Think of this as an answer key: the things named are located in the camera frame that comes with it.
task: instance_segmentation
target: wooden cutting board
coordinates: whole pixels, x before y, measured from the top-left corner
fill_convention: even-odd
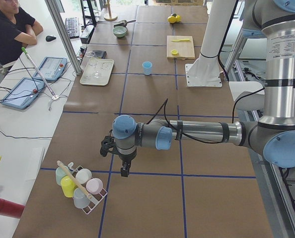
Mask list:
[[[191,41],[173,42],[172,40],[190,39]],[[178,55],[172,55],[171,50],[177,50]],[[167,36],[166,51],[168,59],[195,59],[192,36]]]

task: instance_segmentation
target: red cylinder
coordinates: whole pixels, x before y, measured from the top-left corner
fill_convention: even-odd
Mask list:
[[[25,206],[0,198],[0,215],[20,218]]]

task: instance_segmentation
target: brown table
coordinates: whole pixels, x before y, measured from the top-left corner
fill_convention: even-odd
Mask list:
[[[270,238],[272,232],[246,148],[173,141],[169,151],[138,148],[128,178],[121,160],[99,154],[113,119],[147,122],[166,98],[170,119],[231,122],[232,96],[222,88],[188,88],[184,65],[166,58],[167,35],[193,36],[199,55],[207,14],[200,6],[116,7],[129,23],[117,39],[99,20],[88,50],[106,50],[115,65],[105,87],[76,78],[14,238]],[[182,22],[170,25],[176,12]],[[153,75],[142,74],[152,61]],[[108,195],[89,215],[65,198],[56,161],[73,161],[103,180]]]

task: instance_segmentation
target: black t-shirt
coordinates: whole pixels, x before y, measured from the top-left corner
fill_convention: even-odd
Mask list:
[[[26,32],[25,25],[33,26],[35,18],[21,7],[15,14],[16,24],[12,23],[0,10],[0,62],[6,64],[17,60],[22,53],[22,43],[14,40],[21,32]]]

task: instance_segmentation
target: man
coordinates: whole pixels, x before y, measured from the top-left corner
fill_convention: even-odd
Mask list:
[[[21,48],[36,45],[41,24],[18,6],[18,0],[0,0],[0,62],[17,60]]]

